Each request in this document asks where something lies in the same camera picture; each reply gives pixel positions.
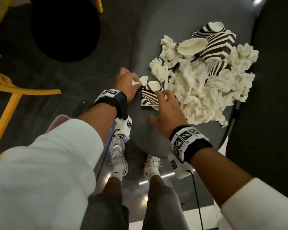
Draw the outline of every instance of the white tissue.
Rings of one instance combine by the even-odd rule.
[[[234,100],[246,101],[255,74],[245,71],[257,61],[258,51],[248,44],[234,46],[226,58],[231,71],[224,69],[218,76],[208,76],[207,71],[217,62],[205,63],[201,58],[192,61],[194,57],[177,54],[174,49],[176,43],[167,36],[161,44],[160,58],[165,61],[164,65],[160,58],[154,59],[150,63],[151,72],[163,82],[165,67],[171,68],[179,63],[175,73],[169,70],[168,89],[175,92],[188,123],[201,124],[214,120],[227,126],[222,112],[226,106],[233,105]]]
[[[135,82],[133,79],[132,79],[132,85],[142,85],[142,86],[146,86],[147,84],[147,81],[148,81],[148,76],[143,76],[143,77],[140,77],[139,78],[139,82]]]

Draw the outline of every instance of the white sock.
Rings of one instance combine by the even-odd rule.
[[[112,178],[112,177],[116,177],[118,178],[120,181],[122,181],[123,179],[123,171],[124,171],[124,167],[125,165],[123,163],[117,163],[113,166],[113,170],[112,170],[112,173],[110,175],[109,178]]]
[[[154,176],[154,175],[159,175],[160,176],[159,170],[155,166],[148,167],[147,172],[149,174],[149,179],[151,179],[151,177]]]

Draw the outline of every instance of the sneaker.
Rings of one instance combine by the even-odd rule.
[[[113,164],[114,166],[117,163],[123,163],[124,164],[123,177],[126,176],[128,173],[129,166],[124,156],[125,151],[124,140],[114,136],[111,139],[109,149],[111,154],[111,164]]]
[[[146,163],[144,166],[144,176],[145,178],[149,179],[149,173],[148,173],[148,168],[149,167],[156,167],[157,169],[159,169],[160,167],[160,158],[152,156],[152,155],[147,155],[147,159],[146,159]]]

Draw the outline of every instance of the right hand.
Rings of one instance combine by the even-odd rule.
[[[188,123],[173,91],[156,91],[155,94],[159,100],[159,117],[150,115],[149,119],[161,135],[169,138],[176,127],[188,125]]]

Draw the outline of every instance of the hand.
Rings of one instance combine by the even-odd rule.
[[[150,115],[149,119],[161,135],[169,138],[176,127],[188,125],[188,123],[173,91],[156,91],[155,94],[159,100],[159,117]]]
[[[128,102],[134,98],[135,93],[141,87],[141,85],[132,85],[132,79],[135,82],[140,81],[136,73],[130,73],[128,69],[121,68],[114,83],[114,88],[123,92],[127,96]]]

